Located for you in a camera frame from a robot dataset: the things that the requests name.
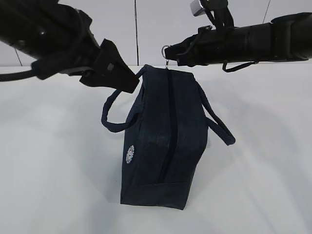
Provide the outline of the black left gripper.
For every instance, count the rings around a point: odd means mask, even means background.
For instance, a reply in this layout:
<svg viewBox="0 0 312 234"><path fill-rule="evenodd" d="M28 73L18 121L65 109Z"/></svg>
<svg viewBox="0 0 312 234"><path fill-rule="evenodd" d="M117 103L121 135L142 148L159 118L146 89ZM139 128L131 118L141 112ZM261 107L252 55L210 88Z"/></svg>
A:
<svg viewBox="0 0 312 234"><path fill-rule="evenodd" d="M104 39L99 48L93 37L78 38L69 49L38 59L31 64L31 68L37 78L44 80L57 73L90 67L95 57L94 70L82 71L80 83L88 87L134 92L138 77L123 61L116 45L108 39Z"/></svg>

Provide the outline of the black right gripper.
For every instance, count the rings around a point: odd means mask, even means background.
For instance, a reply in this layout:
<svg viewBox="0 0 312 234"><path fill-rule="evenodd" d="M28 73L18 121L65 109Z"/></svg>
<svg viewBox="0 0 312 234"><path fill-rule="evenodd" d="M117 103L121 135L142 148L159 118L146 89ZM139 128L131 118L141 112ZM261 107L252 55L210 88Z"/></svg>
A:
<svg viewBox="0 0 312 234"><path fill-rule="evenodd" d="M213 29L211 26L198 28L198 33L184 41L167 46L164 57L177 61L179 66L207 66L230 61L233 56L230 35L233 27Z"/></svg>

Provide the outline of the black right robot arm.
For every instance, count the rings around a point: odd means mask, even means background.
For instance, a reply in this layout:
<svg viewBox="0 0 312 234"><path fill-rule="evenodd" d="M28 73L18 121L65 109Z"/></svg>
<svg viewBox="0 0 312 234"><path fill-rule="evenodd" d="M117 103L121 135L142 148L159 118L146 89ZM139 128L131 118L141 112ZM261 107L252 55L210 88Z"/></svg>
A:
<svg viewBox="0 0 312 234"><path fill-rule="evenodd" d="M209 29L164 50L168 60L194 67L236 62L294 62L312 57L312 15L286 15L245 27Z"/></svg>

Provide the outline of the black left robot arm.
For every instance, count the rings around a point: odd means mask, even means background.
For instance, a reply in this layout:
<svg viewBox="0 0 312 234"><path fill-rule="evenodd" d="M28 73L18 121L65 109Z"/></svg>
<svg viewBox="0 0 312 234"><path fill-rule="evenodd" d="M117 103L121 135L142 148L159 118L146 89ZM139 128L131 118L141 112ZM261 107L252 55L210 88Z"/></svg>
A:
<svg viewBox="0 0 312 234"><path fill-rule="evenodd" d="M66 74L79 76L88 87L132 93L139 83L137 76L112 41L96 41L91 23L82 10L56 0L1 1L0 40L34 58L30 70L1 74L1 81Z"/></svg>

